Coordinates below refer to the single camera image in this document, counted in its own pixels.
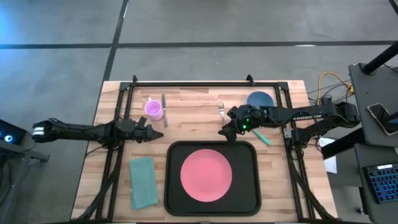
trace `fork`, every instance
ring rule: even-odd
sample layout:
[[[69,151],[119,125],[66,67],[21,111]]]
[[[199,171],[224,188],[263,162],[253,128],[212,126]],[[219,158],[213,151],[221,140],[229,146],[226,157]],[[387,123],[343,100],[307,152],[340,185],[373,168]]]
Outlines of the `fork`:
[[[220,113],[220,115],[221,115],[221,118],[223,119],[223,125],[224,125],[224,112],[225,112],[225,110],[224,110],[224,102],[219,102],[218,103],[218,112]]]

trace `keyboard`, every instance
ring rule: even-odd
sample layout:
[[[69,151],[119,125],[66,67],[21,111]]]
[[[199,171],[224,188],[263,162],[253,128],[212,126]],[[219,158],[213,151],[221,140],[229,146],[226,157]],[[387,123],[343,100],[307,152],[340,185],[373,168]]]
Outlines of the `keyboard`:
[[[398,202],[398,163],[363,167],[377,203]]]

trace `dark blue plate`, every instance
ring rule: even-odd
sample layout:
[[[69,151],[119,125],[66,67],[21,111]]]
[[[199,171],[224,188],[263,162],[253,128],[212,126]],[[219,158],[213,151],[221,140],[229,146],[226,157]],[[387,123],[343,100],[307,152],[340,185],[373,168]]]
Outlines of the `dark blue plate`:
[[[246,103],[256,108],[260,108],[260,106],[273,106],[274,100],[267,93],[255,91],[248,96]]]

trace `purple mug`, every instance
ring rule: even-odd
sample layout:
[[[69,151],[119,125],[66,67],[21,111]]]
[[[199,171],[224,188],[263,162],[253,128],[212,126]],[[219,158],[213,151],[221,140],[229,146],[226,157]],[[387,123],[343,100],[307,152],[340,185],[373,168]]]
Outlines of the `purple mug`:
[[[162,105],[157,100],[148,98],[148,102],[144,107],[145,113],[148,114],[149,118],[153,121],[158,121],[163,117]]]

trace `blue light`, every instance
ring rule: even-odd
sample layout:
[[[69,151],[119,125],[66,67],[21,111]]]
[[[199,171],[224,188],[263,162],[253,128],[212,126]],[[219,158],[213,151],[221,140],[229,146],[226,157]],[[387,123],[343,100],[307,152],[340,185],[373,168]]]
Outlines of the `blue light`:
[[[6,142],[11,142],[12,136],[6,136],[6,137],[4,137],[4,140],[6,140]]]

